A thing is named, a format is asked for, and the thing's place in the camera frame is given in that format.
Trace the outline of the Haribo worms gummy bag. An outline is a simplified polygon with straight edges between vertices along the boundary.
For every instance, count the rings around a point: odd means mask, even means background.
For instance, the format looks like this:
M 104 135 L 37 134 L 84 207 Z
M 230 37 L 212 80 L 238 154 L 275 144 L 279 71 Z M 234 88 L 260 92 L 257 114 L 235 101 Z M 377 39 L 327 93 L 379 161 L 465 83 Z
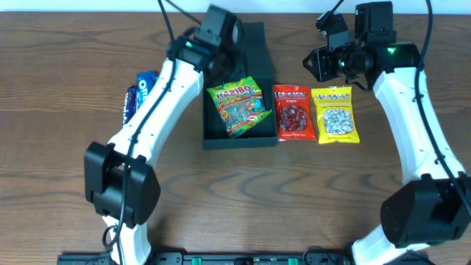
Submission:
M 268 117 L 263 92 L 252 77 L 207 88 L 229 138 L 243 135 Z

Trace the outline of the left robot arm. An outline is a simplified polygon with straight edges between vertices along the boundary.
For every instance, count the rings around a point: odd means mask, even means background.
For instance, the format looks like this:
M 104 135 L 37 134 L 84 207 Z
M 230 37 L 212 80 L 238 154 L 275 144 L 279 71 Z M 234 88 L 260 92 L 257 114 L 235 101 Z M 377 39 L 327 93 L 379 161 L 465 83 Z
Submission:
M 235 14 L 209 6 L 198 26 L 170 37 L 158 79 L 130 121 L 107 144 L 92 142 L 86 149 L 85 198 L 107 224 L 102 243 L 113 264 L 147 262 L 146 222 L 160 196 L 158 155 L 205 80 L 231 73 L 243 36 Z

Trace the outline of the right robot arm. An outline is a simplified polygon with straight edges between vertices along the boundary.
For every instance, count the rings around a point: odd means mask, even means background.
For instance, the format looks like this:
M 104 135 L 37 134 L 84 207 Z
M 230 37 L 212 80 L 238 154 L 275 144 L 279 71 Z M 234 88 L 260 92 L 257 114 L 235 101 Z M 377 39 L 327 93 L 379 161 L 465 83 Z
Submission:
M 426 264 L 422 251 L 461 238 L 470 223 L 470 177 L 453 154 L 428 95 L 427 48 L 399 42 L 390 1 L 358 4 L 350 32 L 341 14 L 316 20 L 327 45 L 302 62 L 316 80 L 343 77 L 380 102 L 397 145 L 403 185 L 380 208 L 380 224 L 350 246 L 351 264 Z

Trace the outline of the blue Oreo cookie pack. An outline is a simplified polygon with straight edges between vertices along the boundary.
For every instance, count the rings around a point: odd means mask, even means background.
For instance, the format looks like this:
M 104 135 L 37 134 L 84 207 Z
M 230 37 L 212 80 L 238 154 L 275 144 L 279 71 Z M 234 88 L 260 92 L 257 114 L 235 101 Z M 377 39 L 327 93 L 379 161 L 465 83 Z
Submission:
M 137 73 L 137 87 L 138 87 L 137 108 L 138 109 L 146 101 L 156 81 L 157 81 L 157 73 L 155 71 Z

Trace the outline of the yellow Hacks candy bag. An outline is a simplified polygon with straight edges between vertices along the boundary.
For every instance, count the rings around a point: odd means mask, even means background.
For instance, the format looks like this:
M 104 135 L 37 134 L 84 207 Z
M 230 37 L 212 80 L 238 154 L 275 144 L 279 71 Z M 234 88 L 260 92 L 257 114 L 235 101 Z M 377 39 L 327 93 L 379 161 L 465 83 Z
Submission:
M 352 87 L 312 88 L 320 144 L 359 144 L 352 104 Z

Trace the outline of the red Hacks candy bag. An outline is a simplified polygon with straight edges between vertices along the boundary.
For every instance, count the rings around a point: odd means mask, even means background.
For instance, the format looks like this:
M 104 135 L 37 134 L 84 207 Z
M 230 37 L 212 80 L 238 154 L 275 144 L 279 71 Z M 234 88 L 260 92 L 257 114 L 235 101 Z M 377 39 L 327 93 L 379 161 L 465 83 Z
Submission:
M 274 95 L 278 140 L 316 140 L 311 89 L 304 85 L 274 85 Z

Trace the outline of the dark green open box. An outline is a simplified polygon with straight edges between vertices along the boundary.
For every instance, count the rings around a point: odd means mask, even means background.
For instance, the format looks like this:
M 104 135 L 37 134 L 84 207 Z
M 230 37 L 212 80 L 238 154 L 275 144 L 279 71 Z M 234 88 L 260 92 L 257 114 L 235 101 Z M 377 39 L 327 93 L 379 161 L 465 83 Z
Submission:
M 230 73 L 205 82 L 204 149 L 274 146 L 277 143 L 274 71 L 263 23 L 243 23 L 242 50 L 230 62 Z

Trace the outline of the purple Dairy Milk bar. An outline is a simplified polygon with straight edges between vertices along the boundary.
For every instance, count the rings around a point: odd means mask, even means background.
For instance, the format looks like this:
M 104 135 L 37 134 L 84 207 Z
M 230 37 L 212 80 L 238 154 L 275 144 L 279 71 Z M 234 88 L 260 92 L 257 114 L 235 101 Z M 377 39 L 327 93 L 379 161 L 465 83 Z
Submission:
M 127 124 L 130 119 L 135 115 L 137 109 L 137 88 L 130 86 L 124 96 L 122 125 Z

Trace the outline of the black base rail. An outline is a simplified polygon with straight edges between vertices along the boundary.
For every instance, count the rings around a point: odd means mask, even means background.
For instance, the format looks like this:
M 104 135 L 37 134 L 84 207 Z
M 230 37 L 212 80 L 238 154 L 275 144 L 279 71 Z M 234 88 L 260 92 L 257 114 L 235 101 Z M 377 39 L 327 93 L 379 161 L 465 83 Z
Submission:
M 118 264 L 111 254 L 62 254 L 58 265 Z M 309 252 L 308 254 L 183 254 L 181 252 L 160 252 L 150 254 L 143 263 L 152 265 L 350 265 L 353 262 L 345 254 Z

